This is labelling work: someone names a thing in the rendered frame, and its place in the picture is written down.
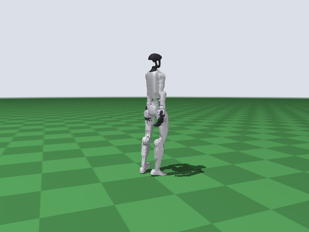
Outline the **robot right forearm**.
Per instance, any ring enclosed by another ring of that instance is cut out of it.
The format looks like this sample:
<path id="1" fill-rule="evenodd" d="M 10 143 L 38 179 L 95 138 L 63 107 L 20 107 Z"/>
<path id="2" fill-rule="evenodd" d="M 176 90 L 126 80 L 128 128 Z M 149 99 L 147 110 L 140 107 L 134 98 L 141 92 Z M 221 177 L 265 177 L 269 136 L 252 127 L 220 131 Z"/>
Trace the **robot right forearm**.
<path id="1" fill-rule="evenodd" d="M 161 92 L 161 97 L 159 99 L 160 101 L 160 111 L 162 110 L 163 111 L 163 114 L 162 115 L 165 115 L 166 114 L 166 92 Z"/>

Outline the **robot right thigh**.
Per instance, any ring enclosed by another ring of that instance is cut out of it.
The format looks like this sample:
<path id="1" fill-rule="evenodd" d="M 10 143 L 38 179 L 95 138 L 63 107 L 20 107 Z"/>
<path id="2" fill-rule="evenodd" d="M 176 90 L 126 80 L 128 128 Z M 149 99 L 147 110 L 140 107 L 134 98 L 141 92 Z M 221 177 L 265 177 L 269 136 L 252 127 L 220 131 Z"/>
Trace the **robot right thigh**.
<path id="1" fill-rule="evenodd" d="M 160 117 L 160 110 L 157 110 L 156 112 L 156 118 L 157 120 L 159 119 Z M 156 143 L 158 141 L 162 141 L 163 144 L 165 143 L 166 141 L 166 138 L 167 138 L 167 135 L 168 135 L 168 131 L 169 131 L 169 116 L 166 112 L 165 116 L 163 117 L 163 123 L 161 123 L 161 125 L 159 126 L 159 139 L 156 139 L 154 141 L 154 146 L 156 147 Z"/>

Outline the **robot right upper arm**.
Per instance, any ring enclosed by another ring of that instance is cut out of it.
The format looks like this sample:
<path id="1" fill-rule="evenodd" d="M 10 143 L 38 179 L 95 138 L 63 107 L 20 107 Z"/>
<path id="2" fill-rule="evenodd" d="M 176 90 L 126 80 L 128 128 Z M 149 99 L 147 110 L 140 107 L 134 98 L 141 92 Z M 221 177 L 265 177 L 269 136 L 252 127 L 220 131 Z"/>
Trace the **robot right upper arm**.
<path id="1" fill-rule="evenodd" d="M 161 97 L 161 92 L 163 92 L 165 87 L 165 79 L 166 75 L 164 73 L 157 72 L 157 80 L 158 80 L 158 95 Z"/>

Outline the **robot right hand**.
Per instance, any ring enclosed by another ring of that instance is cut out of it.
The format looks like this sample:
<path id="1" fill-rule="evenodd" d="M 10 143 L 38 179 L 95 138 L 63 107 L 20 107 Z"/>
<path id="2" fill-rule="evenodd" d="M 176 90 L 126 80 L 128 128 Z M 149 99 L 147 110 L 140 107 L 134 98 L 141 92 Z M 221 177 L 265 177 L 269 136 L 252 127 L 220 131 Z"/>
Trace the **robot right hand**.
<path id="1" fill-rule="evenodd" d="M 161 123 L 163 123 L 163 117 L 165 116 L 165 115 L 162 115 L 163 114 L 163 111 L 161 110 L 160 111 L 160 117 L 159 117 L 159 119 L 158 119 L 158 121 L 157 121 L 157 123 L 154 125 L 155 127 L 158 127 L 158 126 L 160 126 L 161 125 Z"/>

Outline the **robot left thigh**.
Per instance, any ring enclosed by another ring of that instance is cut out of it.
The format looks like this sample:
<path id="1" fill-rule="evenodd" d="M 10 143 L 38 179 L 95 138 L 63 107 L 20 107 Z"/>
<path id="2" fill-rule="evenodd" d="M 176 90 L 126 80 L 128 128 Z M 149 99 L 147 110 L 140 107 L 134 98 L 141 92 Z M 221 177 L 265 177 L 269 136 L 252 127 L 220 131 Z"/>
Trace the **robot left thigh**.
<path id="1" fill-rule="evenodd" d="M 149 119 L 150 121 L 145 121 L 145 137 L 143 139 L 144 145 L 149 145 L 151 143 L 151 136 L 153 133 L 153 128 L 155 124 L 155 116 L 151 116 L 148 114 L 148 109 L 144 111 L 144 116 Z"/>

